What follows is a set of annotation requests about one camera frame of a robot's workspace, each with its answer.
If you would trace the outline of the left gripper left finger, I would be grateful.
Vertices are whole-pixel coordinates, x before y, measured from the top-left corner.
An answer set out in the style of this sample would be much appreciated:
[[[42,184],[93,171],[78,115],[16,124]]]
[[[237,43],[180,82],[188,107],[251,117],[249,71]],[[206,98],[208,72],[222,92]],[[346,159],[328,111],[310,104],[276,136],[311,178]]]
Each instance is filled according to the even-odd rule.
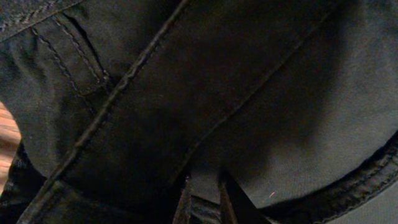
[[[179,199],[175,209],[172,224],[190,224],[192,207],[192,181],[191,175],[185,174],[179,182]]]

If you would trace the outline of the black pants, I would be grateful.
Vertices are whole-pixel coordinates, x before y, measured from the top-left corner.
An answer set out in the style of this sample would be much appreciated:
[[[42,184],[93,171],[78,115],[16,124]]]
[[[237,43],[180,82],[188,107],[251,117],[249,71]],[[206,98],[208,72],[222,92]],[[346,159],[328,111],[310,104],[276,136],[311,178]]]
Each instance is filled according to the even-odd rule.
[[[2,1],[2,223],[397,222],[397,1]]]

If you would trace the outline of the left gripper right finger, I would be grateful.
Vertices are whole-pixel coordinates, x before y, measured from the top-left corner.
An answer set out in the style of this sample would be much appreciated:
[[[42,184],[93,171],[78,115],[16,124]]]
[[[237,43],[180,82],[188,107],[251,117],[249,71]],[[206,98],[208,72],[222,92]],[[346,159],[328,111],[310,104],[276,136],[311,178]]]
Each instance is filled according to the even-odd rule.
[[[222,224],[271,224],[226,171],[219,175],[218,188]]]

